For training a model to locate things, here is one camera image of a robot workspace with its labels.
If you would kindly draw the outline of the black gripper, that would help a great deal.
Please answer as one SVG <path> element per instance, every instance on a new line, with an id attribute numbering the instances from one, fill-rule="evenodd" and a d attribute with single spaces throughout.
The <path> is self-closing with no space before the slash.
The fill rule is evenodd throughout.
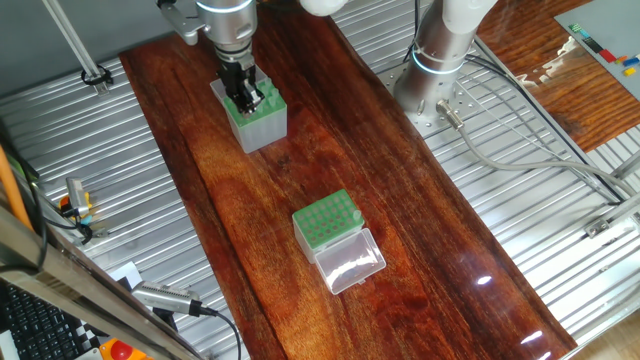
<path id="1" fill-rule="evenodd" d="M 218 76 L 226 94 L 235 99 L 238 112 L 245 118 L 250 117 L 265 98 L 255 83 L 255 65 L 243 66 L 239 62 L 223 61 Z"/>

